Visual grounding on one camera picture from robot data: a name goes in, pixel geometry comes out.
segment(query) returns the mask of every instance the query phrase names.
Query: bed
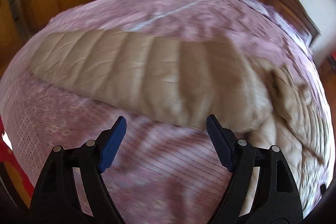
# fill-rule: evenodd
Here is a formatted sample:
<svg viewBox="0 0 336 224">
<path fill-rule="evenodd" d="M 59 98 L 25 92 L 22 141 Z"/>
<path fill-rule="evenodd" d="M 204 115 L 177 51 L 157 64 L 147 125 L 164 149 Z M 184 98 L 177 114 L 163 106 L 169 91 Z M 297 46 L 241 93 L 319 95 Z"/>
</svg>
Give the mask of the bed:
<svg viewBox="0 0 336 224">
<path fill-rule="evenodd" d="M 127 134 L 103 179 L 127 223 L 206 223 L 230 179 L 204 131 L 132 114 L 31 75 L 27 67 L 34 52 L 54 32 L 119 28 L 190 42 L 225 35 L 246 56 L 287 64 L 293 78 L 306 83 L 318 115 L 331 127 L 330 109 L 308 49 L 319 34 L 317 27 L 298 0 L 258 1 L 283 16 L 296 29 L 297 39 L 244 0 L 97 0 L 51 19 L 14 57 L 0 82 L 1 118 L 32 184 L 53 146 L 78 147 L 110 128 L 120 115 L 127 119 Z M 334 148 L 330 131 L 327 160 L 301 195 L 304 215 L 320 199 L 318 185 L 331 182 Z M 81 206 L 89 213 L 80 174 L 75 170 L 74 175 Z"/>
</svg>

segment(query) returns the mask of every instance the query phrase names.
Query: pink blanket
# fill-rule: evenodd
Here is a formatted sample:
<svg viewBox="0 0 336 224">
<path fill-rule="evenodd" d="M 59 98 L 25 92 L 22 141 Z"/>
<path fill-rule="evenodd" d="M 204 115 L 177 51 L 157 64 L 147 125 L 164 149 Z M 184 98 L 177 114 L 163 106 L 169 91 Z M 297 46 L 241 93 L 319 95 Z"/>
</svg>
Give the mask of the pink blanket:
<svg viewBox="0 0 336 224">
<path fill-rule="evenodd" d="M 246 4 L 238 0 L 97 0 L 53 18 L 14 57 L 0 82 L 0 114 L 14 154 L 33 185 L 54 145 L 78 147 L 123 115 L 127 133 L 103 179 L 127 223 L 206 223 L 218 205 L 230 173 L 221 166 L 205 132 L 80 97 L 42 83 L 26 71 L 49 33 L 115 27 L 191 42 L 225 34 L 246 55 L 266 57 L 277 65 L 287 63 L 296 80 L 308 84 L 319 112 L 330 120 L 314 64 L 284 31 Z M 331 179 L 333 164 L 334 154 L 321 184 Z M 75 178 L 80 182 L 78 173 Z M 87 212 L 83 186 L 77 183 L 77 187 Z M 312 189 L 303 203 L 304 212 L 319 198 L 320 190 Z"/>
</svg>

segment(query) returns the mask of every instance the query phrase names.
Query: blue gripper pad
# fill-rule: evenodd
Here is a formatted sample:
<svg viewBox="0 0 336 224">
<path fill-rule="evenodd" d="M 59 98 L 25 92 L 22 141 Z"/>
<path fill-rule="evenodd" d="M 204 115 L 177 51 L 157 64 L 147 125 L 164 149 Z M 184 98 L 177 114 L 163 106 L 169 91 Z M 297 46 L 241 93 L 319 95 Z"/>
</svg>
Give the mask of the blue gripper pad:
<svg viewBox="0 0 336 224">
<path fill-rule="evenodd" d="M 126 119 L 120 116 L 111 128 L 112 133 L 110 138 L 106 141 L 100 153 L 100 162 L 98 164 L 100 173 L 104 173 L 107 168 L 111 167 L 121 142 L 126 134 L 126 127 Z"/>
<path fill-rule="evenodd" d="M 214 115 L 208 116 L 206 121 L 206 128 L 220 163 L 222 166 L 226 167 L 229 172 L 232 173 L 234 171 L 234 163 L 232 158 L 234 148 L 233 142 L 235 141 L 236 137 L 231 130 L 222 128 Z"/>
</svg>

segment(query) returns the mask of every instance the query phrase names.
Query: silver screw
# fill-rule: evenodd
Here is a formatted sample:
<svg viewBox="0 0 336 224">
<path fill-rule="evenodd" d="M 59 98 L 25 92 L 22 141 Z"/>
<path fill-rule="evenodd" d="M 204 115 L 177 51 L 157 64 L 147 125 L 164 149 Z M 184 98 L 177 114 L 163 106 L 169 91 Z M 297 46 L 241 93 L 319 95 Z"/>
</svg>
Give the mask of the silver screw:
<svg viewBox="0 0 336 224">
<path fill-rule="evenodd" d="M 59 145 L 56 145 L 54 148 L 53 148 L 53 151 L 54 152 L 58 152 L 61 150 L 61 147 Z"/>
<path fill-rule="evenodd" d="M 94 140 L 88 140 L 85 144 L 87 145 L 87 146 L 93 146 L 93 145 L 95 145 L 95 141 Z"/>
<path fill-rule="evenodd" d="M 276 146 L 276 145 L 273 145 L 273 146 L 272 146 L 272 150 L 273 150 L 274 152 L 279 152 L 279 151 L 280 151 L 280 148 L 279 148 L 278 146 Z"/>
<path fill-rule="evenodd" d="M 238 141 L 238 144 L 241 145 L 241 146 L 246 146 L 247 145 L 247 141 L 241 139 Z"/>
</svg>

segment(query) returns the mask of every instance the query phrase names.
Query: bed sheet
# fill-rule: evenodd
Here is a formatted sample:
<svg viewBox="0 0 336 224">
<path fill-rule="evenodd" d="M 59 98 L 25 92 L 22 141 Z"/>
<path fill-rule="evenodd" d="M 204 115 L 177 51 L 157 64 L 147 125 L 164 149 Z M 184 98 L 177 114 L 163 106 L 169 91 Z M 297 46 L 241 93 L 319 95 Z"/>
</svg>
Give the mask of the bed sheet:
<svg viewBox="0 0 336 224">
<path fill-rule="evenodd" d="M 221 166 L 206 132 L 127 113 L 43 83 L 27 72 L 33 53 L 49 33 L 111 28 L 190 42 L 224 34 L 248 56 L 288 64 L 295 80 L 310 87 L 318 113 L 331 124 L 314 64 L 284 31 L 246 4 L 97 0 L 53 18 L 14 57 L 0 82 L 0 115 L 14 154 L 33 185 L 54 145 L 78 147 L 122 115 L 127 134 L 103 179 L 127 223 L 206 223 L 225 191 L 231 175 Z M 321 172 L 321 184 L 331 181 L 334 147 L 330 143 L 331 158 Z M 82 208 L 88 212 L 78 170 L 75 179 Z M 319 200 L 320 190 L 312 189 L 307 196 L 302 201 L 305 214 Z"/>
</svg>

